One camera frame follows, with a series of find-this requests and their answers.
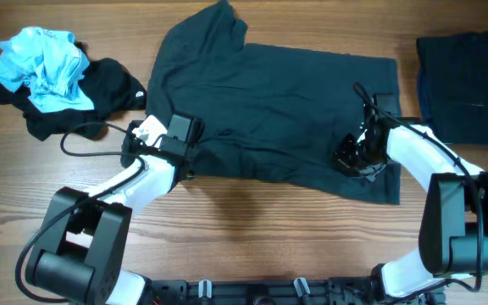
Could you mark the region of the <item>dark green t-shirt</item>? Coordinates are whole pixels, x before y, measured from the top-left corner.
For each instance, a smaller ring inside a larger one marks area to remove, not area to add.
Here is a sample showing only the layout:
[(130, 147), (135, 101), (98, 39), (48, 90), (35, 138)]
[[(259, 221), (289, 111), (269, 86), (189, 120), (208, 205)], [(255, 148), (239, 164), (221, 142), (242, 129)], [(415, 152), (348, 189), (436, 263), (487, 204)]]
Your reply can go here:
[(164, 124), (174, 114), (203, 121), (191, 171), (398, 204), (398, 165), (368, 180), (345, 176), (332, 160), (363, 122), (354, 84), (397, 96), (397, 62), (248, 43), (246, 32), (220, 1), (170, 29), (158, 50), (146, 112)]

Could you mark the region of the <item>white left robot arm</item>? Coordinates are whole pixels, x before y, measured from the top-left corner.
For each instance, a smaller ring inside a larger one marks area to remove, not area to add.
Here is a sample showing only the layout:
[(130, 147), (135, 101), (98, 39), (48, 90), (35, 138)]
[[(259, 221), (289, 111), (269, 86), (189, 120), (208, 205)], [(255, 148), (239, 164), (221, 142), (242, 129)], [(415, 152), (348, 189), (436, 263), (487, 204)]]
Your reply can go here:
[(204, 130), (197, 117), (155, 116), (124, 131), (118, 156), (129, 166), (99, 186), (63, 187), (14, 269), (31, 300), (68, 304), (150, 304), (151, 281), (121, 268), (131, 219), (190, 176), (191, 151)]

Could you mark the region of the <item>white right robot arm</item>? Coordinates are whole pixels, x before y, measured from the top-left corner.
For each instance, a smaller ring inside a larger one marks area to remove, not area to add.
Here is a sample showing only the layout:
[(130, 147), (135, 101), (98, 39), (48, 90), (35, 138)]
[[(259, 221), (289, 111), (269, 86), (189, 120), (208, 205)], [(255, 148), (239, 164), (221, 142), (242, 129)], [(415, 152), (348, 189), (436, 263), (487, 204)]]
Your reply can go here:
[(393, 116), (360, 85), (354, 89), (363, 103), (363, 132), (344, 138), (334, 165), (348, 177), (373, 179), (398, 163), (426, 192), (418, 247), (373, 269), (369, 301), (404, 303), (450, 284), (479, 291), (488, 275), (488, 172), (430, 128)]

